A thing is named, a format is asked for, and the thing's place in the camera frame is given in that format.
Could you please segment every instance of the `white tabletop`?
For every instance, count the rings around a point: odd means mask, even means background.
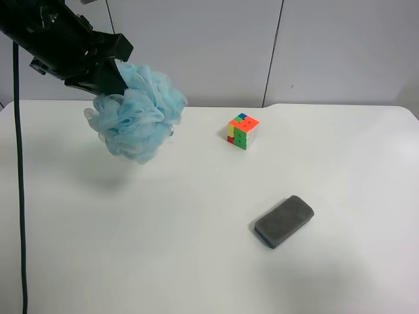
[[[187,108],[144,166],[82,101],[23,101],[29,312],[419,313],[419,121],[400,107]],[[0,114],[0,312],[21,311],[12,106]],[[244,151],[223,138],[261,121]],[[300,196],[277,249],[251,231]]]

